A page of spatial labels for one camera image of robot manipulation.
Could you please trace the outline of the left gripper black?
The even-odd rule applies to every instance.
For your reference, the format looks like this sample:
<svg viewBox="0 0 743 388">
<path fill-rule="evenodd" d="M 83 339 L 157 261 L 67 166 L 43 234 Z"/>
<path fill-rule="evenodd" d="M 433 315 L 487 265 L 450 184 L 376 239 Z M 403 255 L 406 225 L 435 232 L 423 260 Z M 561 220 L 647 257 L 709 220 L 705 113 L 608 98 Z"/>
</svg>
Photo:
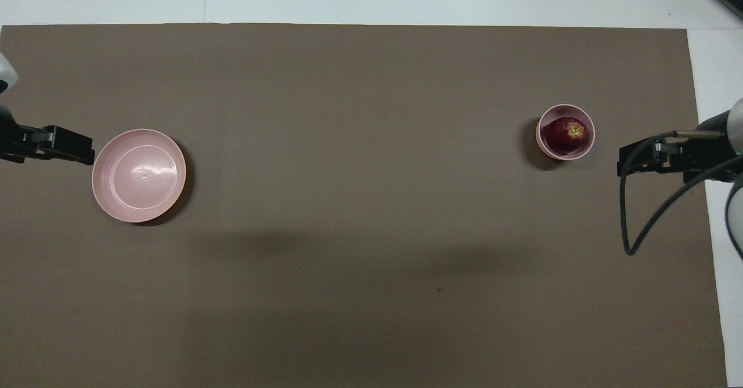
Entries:
<svg viewBox="0 0 743 388">
<path fill-rule="evenodd" d="M 7 107 L 1 107 L 1 158 L 22 164 L 26 158 L 68 160 L 92 166 L 95 163 L 93 139 L 56 125 L 43 129 L 18 124 Z"/>
</svg>

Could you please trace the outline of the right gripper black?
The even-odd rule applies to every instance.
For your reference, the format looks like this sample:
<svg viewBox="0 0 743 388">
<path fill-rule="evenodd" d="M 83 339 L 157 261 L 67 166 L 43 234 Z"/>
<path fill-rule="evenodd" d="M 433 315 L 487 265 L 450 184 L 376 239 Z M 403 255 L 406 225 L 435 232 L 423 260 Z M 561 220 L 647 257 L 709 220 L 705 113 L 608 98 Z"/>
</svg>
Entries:
<svg viewBox="0 0 743 388">
<path fill-rule="evenodd" d="M 655 172 L 658 174 L 682 172 L 685 182 L 699 176 L 722 162 L 741 155 L 741 111 L 724 111 L 698 124 L 696 131 L 713 131 L 721 136 L 715 139 L 690 138 L 685 142 L 669 142 L 669 138 L 656 139 L 650 144 L 643 140 L 626 145 L 619 150 L 616 175 L 622 176 L 625 166 L 627 174 Z"/>
</svg>

